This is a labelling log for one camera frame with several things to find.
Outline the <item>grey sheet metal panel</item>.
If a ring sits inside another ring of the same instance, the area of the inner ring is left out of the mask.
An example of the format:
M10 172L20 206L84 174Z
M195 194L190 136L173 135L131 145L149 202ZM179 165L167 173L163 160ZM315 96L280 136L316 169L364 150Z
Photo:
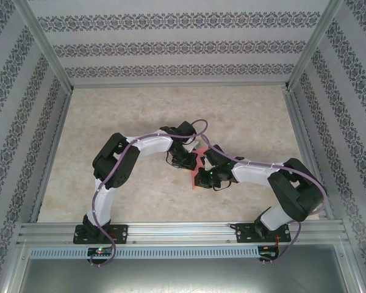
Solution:
M254 258L119 259L92 267L77 258L15 251L1 293L366 293L344 245L297 245L269 264Z

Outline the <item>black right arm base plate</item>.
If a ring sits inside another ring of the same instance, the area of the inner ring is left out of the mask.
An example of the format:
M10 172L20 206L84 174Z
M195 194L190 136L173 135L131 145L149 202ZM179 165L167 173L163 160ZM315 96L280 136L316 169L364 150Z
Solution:
M235 230L238 243L289 243L291 235L288 224L281 225L276 230L269 230L265 226L254 223L236 223L231 225Z

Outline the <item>aluminium mounting rail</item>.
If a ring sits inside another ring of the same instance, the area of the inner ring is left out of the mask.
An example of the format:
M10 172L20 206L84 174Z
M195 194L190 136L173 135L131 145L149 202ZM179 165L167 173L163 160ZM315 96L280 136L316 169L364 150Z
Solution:
M25 223L16 239L17 245L29 247L73 246L76 223ZM238 245L228 222L149 222L128 223L127 246L209 246ZM296 244L342 244L350 241L341 220L307 220L301 229L289 225Z

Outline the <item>aluminium back rail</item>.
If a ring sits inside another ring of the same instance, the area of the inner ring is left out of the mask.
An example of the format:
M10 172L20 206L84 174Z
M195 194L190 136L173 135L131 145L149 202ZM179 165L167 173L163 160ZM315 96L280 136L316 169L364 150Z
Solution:
M286 82L167 82L167 83L126 83L126 84L78 84L75 89L120 89L120 88L167 88L167 87L255 87L278 86L287 89Z

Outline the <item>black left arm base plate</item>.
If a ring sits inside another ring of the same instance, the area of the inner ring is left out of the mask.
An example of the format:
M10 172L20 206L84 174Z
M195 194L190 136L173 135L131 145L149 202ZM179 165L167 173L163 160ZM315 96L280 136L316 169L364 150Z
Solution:
M126 244L128 226L109 225L105 231L116 244ZM112 241L97 227L92 226L89 230L85 225L77 225L73 236L74 244L111 244Z

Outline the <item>aluminium frame post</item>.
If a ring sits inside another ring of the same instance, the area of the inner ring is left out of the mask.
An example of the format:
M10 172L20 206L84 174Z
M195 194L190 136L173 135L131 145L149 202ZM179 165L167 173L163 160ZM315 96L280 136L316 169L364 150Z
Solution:
M66 93L72 94L73 85L61 64L51 42L48 40L41 24L39 23L35 13L32 11L28 0L12 0L17 11L21 15L22 19L26 23L26 26L33 35L38 47L41 49L42 53L45 55L46 60L51 66L54 74L57 76L61 85L65 89Z
M343 0L329 0L312 35L308 39L306 46L304 47L297 63L295 64L288 81L285 83L285 86L283 86L283 91L289 91L290 89L293 89L296 83L299 81L300 76L307 67L310 58L320 44L326 30L331 24L342 3Z

